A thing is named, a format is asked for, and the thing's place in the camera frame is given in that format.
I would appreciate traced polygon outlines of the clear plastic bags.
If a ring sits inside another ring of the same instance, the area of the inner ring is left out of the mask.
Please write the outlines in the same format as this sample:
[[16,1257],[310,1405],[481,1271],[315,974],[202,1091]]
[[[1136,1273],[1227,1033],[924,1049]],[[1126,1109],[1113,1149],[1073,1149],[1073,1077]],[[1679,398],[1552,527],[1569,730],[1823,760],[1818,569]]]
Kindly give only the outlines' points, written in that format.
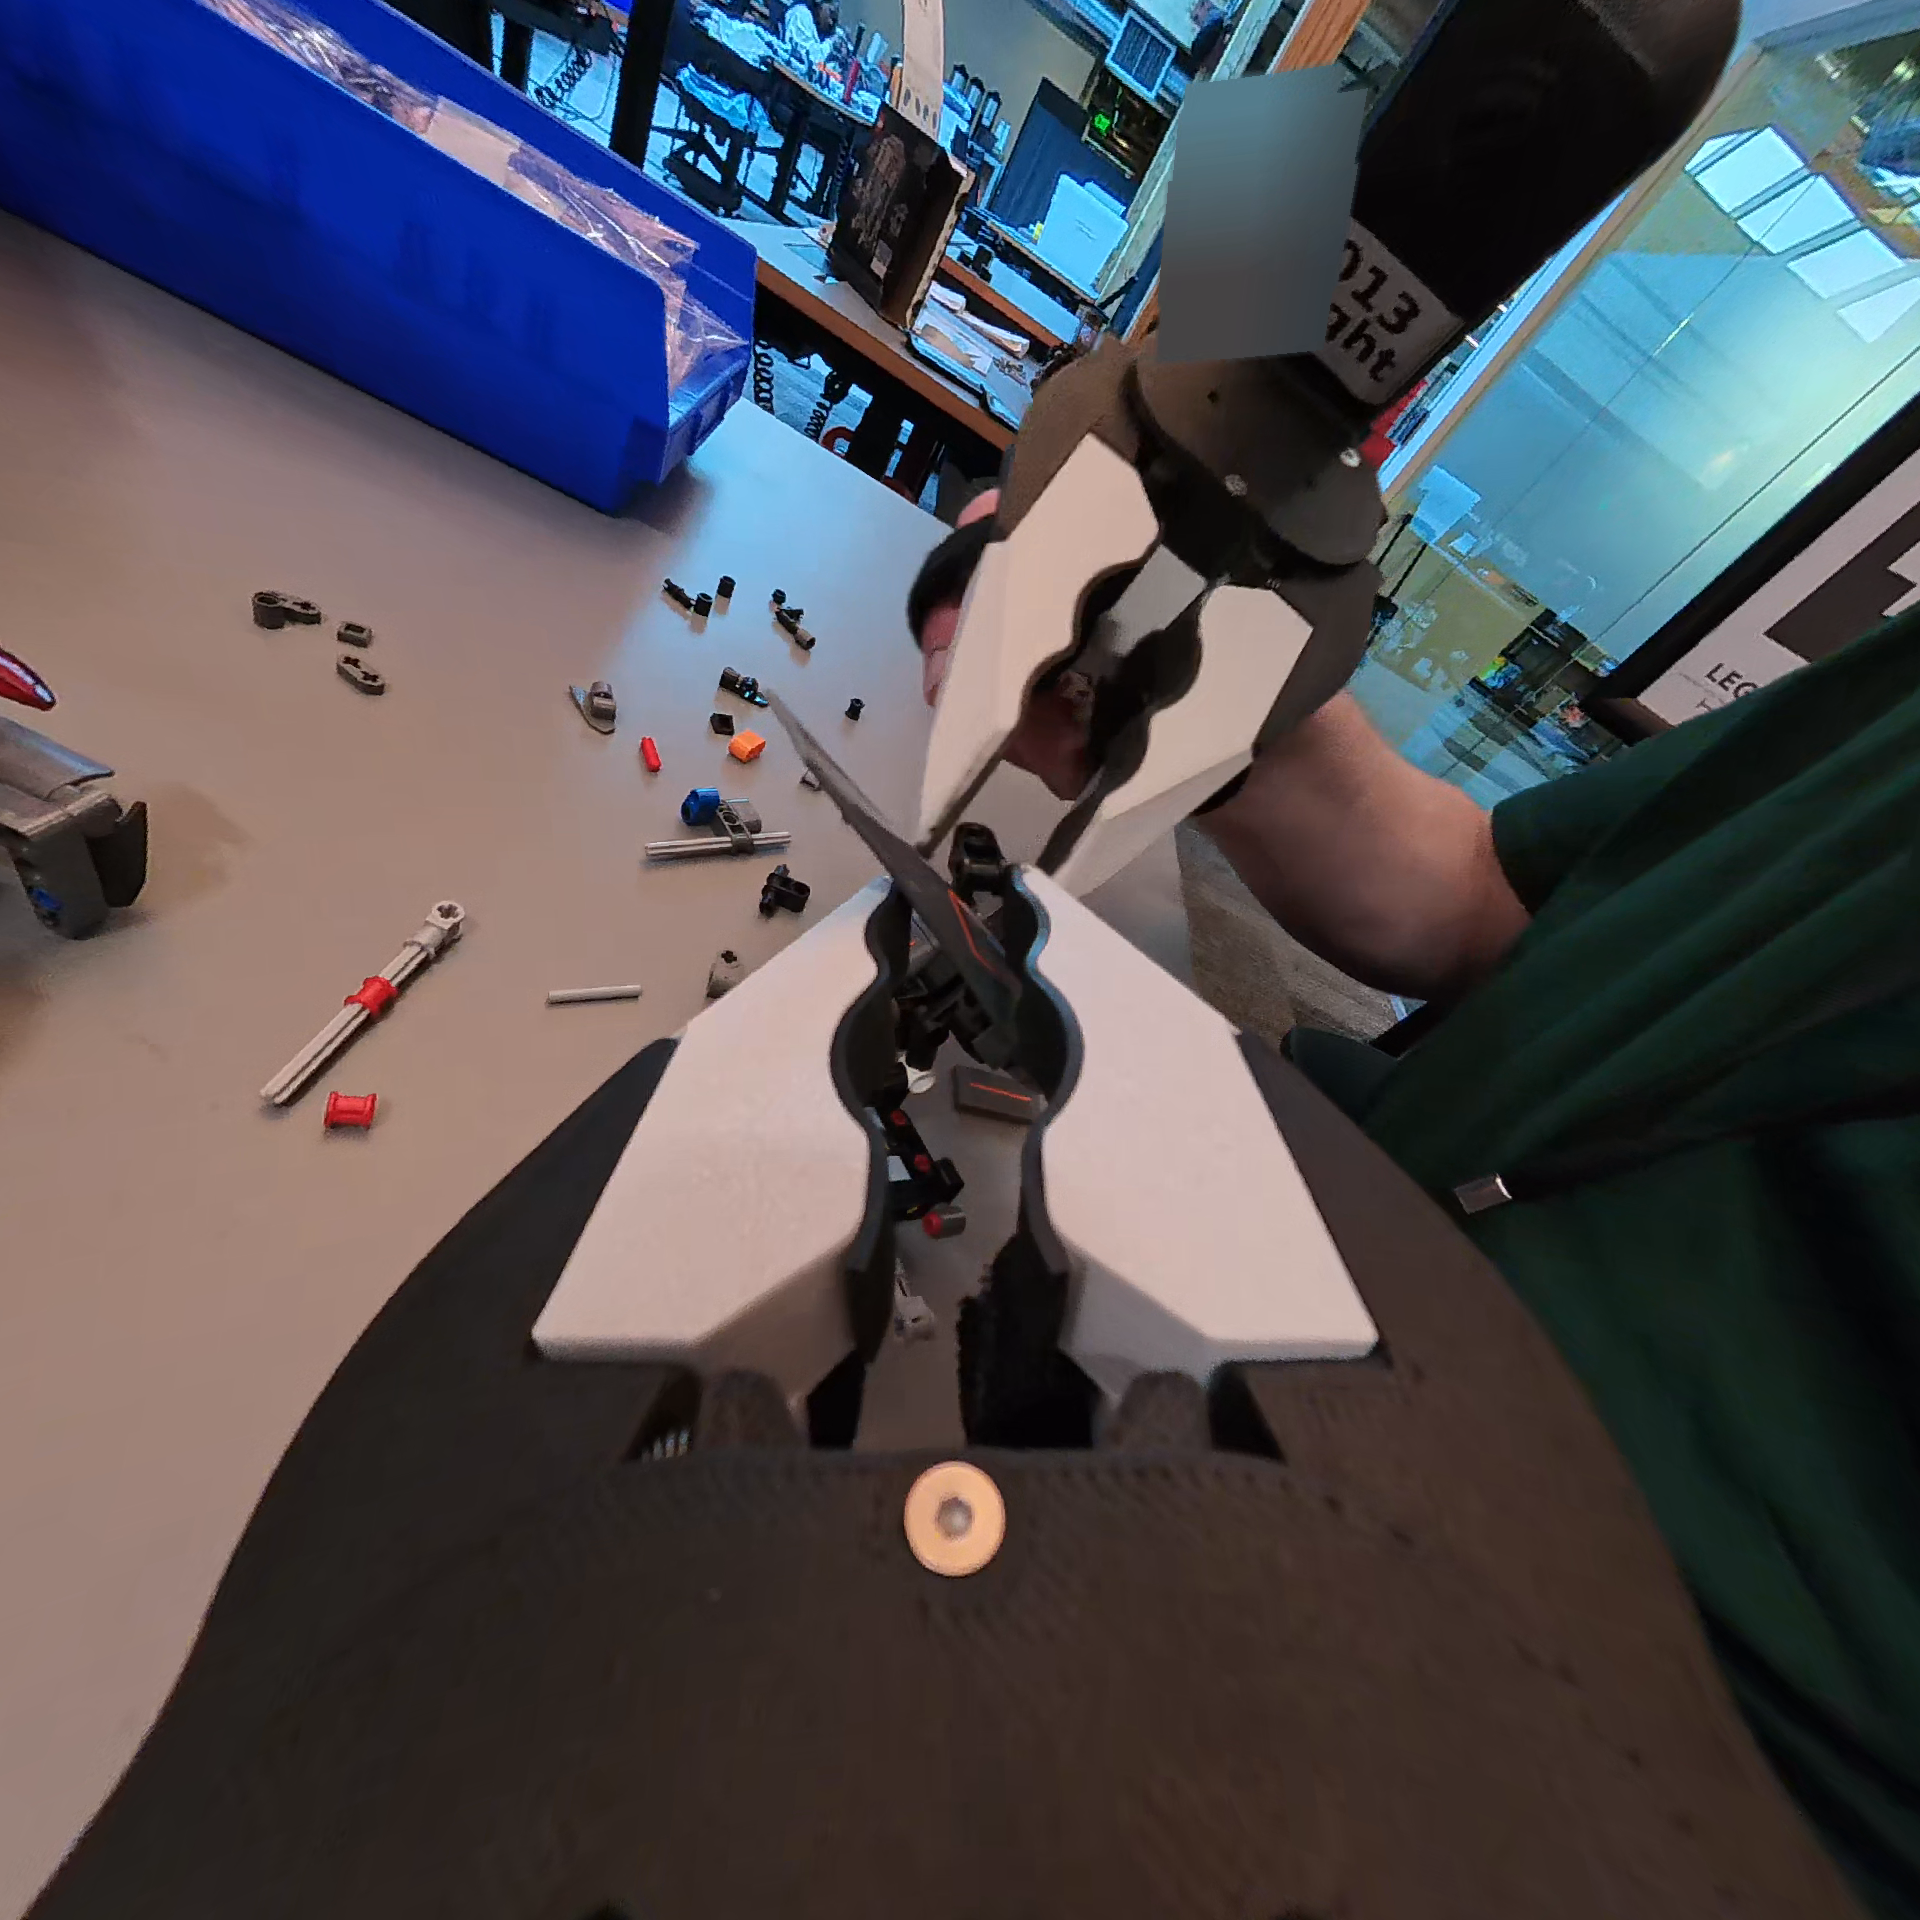
[[362,106],[491,181],[516,202],[619,259],[663,295],[666,414],[680,425],[696,400],[751,357],[748,338],[696,294],[691,235],[638,209],[612,189],[574,174],[561,160],[449,96],[424,93],[362,56],[344,34],[295,6],[207,3],[207,13],[324,78]]

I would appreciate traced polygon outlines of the grey lego axle red bushes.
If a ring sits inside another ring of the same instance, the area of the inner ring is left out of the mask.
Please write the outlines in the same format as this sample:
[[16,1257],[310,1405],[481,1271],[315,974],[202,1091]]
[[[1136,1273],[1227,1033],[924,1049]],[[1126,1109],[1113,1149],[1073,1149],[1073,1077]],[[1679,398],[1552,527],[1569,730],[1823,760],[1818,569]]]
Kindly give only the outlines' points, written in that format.
[[340,1013],[259,1091],[259,1102],[268,1109],[283,1109],[307,1094],[324,1067],[393,1011],[422,974],[458,946],[464,927],[467,911],[460,903],[434,903],[396,959],[385,970],[364,976],[360,987],[344,1000]]

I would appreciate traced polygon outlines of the small black lego panel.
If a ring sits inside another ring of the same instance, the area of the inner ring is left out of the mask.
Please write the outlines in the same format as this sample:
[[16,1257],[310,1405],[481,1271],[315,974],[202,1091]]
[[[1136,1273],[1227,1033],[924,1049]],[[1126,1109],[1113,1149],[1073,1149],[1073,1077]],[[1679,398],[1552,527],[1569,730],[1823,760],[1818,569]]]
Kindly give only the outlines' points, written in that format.
[[766,701],[827,800],[866,850],[879,858],[883,872],[907,901],[910,914],[929,934],[932,949],[953,968],[974,1000],[984,1018],[984,1030],[974,1042],[979,1061],[991,1067],[1015,1070],[1024,1061],[1019,1033],[1024,983],[1007,949],[924,853],[880,816],[857,782],[803,726],[794,707],[772,688],[768,688]]

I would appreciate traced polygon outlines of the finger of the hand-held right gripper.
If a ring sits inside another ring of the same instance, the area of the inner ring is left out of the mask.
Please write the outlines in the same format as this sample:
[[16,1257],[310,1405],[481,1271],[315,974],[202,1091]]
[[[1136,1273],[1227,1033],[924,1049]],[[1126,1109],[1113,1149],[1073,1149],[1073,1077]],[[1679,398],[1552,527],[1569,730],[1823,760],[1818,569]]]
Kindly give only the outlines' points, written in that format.
[[1047,842],[1047,877],[1097,889],[1238,779],[1311,638],[1290,602],[1238,585],[1146,637],[1095,693],[1094,779]]
[[920,843],[935,848],[993,775],[1041,674],[1076,645],[1095,589],[1136,569],[1160,544],[1140,472],[1081,439],[1038,502],[974,569],[932,709]]

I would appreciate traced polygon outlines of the person's right forearm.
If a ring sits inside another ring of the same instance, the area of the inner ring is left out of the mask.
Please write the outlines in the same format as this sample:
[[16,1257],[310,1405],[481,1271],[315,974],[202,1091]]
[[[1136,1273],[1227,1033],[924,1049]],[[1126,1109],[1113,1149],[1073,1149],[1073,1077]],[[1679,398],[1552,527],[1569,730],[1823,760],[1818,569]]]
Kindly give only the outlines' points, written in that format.
[[1323,824],[1307,946],[1374,991],[1465,1000],[1530,927],[1492,816],[1400,758],[1352,695],[1315,728]]

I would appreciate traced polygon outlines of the scattered small lego pieces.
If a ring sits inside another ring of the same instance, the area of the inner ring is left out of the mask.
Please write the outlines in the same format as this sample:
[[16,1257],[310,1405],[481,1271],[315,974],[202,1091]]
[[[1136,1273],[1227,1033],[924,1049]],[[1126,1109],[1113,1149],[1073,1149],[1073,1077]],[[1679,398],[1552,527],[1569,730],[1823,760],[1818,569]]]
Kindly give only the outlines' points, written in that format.
[[[692,623],[707,623],[715,608],[729,608],[737,597],[737,577],[722,575],[708,593],[688,593],[681,584],[663,578],[663,597]],[[731,707],[768,714],[772,698],[754,674],[742,674],[731,665],[722,667],[715,690]],[[618,733],[618,698],[608,682],[571,683],[568,698],[591,733],[598,736],[612,736]],[[708,733],[727,746],[727,760],[734,767],[753,767],[768,752],[768,736],[737,720],[734,709],[722,707],[708,712]],[[731,799],[713,785],[692,786],[681,806],[680,821],[688,829],[681,840],[648,843],[643,855],[652,862],[674,862],[692,858],[753,858],[754,853],[782,850],[791,837],[786,832],[768,832],[764,818],[743,799]],[[786,864],[776,864],[772,877],[762,886],[756,911],[764,919],[777,914],[801,914],[810,903],[810,888],[794,879]],[[635,983],[616,983],[602,987],[552,991],[545,995],[547,1008],[600,1007],[600,1003],[632,1003],[643,997]]]

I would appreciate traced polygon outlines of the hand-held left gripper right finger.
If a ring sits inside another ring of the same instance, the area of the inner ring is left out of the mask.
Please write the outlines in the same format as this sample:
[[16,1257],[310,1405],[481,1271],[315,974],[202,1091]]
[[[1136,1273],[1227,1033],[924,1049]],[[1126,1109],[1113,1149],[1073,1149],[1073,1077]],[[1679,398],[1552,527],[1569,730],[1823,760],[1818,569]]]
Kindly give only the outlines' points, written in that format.
[[1377,1322],[1238,1030],[1055,879],[1022,883],[1079,1041],[1038,1139],[1067,1358],[1119,1405],[1140,1377],[1369,1355]]

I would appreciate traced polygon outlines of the person's right hand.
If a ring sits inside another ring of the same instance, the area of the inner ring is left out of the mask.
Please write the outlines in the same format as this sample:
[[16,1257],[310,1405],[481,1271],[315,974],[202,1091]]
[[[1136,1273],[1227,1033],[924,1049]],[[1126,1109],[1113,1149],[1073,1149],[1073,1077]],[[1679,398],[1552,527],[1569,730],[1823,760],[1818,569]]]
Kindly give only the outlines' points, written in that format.
[[[950,585],[912,610],[929,707],[940,703],[959,634],[962,589]],[[1090,782],[1090,720],[1079,695],[1038,690],[1024,703],[1010,761],[1057,800],[1076,800]],[[1401,935],[1420,895],[1416,858],[1427,829],[1401,832],[1427,808],[1425,775],[1384,743],[1345,688],[1299,728],[1256,754],[1235,799],[1204,816],[1204,837],[1287,935],[1358,976],[1390,974],[1384,955]]]

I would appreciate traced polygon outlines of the black framed sign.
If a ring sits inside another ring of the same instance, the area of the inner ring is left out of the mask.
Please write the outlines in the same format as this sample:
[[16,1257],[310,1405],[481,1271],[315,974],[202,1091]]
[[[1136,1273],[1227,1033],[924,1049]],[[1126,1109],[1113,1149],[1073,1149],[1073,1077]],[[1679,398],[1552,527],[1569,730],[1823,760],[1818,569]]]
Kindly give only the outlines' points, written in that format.
[[1586,701],[1624,743],[1723,709],[1918,599],[1918,400],[1850,453]]

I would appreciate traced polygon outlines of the blue plastic bin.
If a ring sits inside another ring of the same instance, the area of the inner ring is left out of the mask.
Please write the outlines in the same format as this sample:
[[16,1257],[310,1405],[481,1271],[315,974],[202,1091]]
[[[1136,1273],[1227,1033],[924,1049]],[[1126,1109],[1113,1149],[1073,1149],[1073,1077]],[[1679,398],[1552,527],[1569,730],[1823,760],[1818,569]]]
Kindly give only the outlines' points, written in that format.
[[[696,241],[748,338],[753,246],[386,6],[295,6]],[[721,425],[666,414],[649,280],[196,3],[3,7],[4,211],[619,514]]]

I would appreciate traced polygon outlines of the lego car chassis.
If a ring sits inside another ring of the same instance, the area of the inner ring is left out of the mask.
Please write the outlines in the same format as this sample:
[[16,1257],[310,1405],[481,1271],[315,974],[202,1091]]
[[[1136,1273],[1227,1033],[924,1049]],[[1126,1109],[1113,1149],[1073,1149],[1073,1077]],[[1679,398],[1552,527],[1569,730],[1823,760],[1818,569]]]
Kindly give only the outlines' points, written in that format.
[[3,718],[4,858],[34,919],[70,943],[97,935],[150,880],[150,809],[121,806],[111,782],[111,767]]

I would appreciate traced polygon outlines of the brown cardboard box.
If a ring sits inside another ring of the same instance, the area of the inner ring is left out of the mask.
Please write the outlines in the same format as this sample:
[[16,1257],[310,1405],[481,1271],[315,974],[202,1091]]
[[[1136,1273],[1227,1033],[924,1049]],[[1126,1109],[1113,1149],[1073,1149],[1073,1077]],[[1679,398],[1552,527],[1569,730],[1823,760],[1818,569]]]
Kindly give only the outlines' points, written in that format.
[[836,205],[831,274],[880,321],[910,330],[972,185],[974,173],[935,135],[883,106]]

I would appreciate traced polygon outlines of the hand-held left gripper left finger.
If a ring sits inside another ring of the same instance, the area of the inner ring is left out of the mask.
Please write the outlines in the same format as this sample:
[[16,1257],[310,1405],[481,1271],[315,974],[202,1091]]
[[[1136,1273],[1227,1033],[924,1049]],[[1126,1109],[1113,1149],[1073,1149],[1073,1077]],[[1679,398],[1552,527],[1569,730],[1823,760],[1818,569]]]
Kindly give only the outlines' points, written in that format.
[[880,986],[884,880],[712,1002],[663,1056],[534,1328],[547,1361],[816,1391],[892,1328],[884,1154],[842,1025]]

